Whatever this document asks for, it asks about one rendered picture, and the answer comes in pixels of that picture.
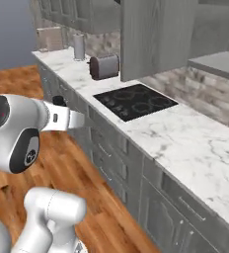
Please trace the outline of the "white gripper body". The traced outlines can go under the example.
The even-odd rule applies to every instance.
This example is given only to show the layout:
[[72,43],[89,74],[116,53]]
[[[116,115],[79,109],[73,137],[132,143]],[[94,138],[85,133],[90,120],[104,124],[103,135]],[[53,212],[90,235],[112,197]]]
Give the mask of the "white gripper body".
[[82,113],[71,111],[69,115],[68,128],[79,128],[85,125],[85,116]]

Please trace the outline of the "grey base cabinet run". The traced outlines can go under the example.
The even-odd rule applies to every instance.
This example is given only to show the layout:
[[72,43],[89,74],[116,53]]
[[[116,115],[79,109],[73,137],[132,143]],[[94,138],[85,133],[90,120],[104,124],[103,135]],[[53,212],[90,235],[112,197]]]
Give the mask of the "grey base cabinet run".
[[[66,106],[72,111],[79,111],[77,108],[78,97],[75,92],[39,60],[37,64],[43,89],[43,98],[54,105]],[[85,136],[87,129],[85,127],[74,128],[67,133],[74,138],[85,155],[91,158],[91,149]]]

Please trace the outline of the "grey open cabinet door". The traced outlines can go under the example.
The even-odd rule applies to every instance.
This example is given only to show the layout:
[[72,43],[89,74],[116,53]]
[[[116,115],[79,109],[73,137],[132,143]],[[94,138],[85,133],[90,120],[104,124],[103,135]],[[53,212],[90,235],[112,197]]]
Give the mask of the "grey open cabinet door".
[[120,0],[120,80],[187,65],[198,0]]

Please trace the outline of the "grey base cabinet door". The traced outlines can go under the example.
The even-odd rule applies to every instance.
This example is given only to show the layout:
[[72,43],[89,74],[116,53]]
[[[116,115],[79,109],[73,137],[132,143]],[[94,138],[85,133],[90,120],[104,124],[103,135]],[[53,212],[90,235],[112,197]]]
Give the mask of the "grey base cabinet door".
[[185,218],[145,178],[142,179],[139,223],[162,253],[181,253]]

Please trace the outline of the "grey drawer stack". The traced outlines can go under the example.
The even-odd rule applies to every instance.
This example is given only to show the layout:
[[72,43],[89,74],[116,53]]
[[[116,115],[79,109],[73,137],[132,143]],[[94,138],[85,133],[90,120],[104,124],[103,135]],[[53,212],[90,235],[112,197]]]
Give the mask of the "grey drawer stack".
[[[87,113],[91,124],[90,138],[99,152],[103,169],[112,178],[108,183],[134,219],[138,220],[143,155],[91,106],[87,107]],[[112,157],[108,157],[98,143]]]

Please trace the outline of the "dark brown toaster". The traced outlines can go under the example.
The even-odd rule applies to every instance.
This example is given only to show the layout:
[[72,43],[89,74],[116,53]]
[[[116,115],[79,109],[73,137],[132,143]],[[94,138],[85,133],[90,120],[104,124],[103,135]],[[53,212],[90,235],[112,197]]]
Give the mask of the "dark brown toaster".
[[92,56],[88,61],[90,75],[94,80],[102,80],[118,76],[119,58],[116,54],[103,57]]

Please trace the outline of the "black hob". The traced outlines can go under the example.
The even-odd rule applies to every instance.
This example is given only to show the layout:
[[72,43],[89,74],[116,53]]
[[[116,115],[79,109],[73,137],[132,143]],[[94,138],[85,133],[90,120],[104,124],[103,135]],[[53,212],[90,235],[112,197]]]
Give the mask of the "black hob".
[[129,122],[177,105],[177,102],[143,84],[97,94],[96,100],[124,122]]

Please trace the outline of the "grey paper towel roll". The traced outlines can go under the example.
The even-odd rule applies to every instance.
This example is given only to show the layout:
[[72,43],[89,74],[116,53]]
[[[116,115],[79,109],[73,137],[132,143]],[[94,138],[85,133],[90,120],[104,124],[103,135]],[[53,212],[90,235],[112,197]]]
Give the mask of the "grey paper towel roll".
[[80,34],[75,34],[73,36],[74,43],[74,59],[82,61],[85,59],[85,41],[84,36]]

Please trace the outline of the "beige board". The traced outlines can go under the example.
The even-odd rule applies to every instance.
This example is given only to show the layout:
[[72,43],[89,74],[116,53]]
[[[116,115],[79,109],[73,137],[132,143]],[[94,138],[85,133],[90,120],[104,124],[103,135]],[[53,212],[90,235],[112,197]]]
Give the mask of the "beige board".
[[55,51],[63,49],[63,39],[60,27],[37,29],[40,51]]

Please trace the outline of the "grey range hood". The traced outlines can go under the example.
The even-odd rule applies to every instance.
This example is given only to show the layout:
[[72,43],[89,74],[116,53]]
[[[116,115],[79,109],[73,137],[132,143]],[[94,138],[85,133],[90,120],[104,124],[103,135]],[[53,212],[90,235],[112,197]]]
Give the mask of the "grey range hood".
[[188,65],[229,79],[229,51],[217,52],[190,59]]

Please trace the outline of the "grey drawer front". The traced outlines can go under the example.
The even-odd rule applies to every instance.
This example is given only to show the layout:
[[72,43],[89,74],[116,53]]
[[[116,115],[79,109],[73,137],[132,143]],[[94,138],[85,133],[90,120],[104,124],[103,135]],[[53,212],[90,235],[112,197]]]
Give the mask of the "grey drawer front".
[[167,174],[162,176],[161,189],[220,253],[229,253],[229,226],[216,212],[207,208]]

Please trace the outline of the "grey wall cabinet run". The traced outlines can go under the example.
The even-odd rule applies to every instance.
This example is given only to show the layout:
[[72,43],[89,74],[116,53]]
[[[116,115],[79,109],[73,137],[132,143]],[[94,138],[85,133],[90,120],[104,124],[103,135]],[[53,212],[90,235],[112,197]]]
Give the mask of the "grey wall cabinet run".
[[120,27],[120,0],[38,0],[41,15],[52,22],[98,35]]

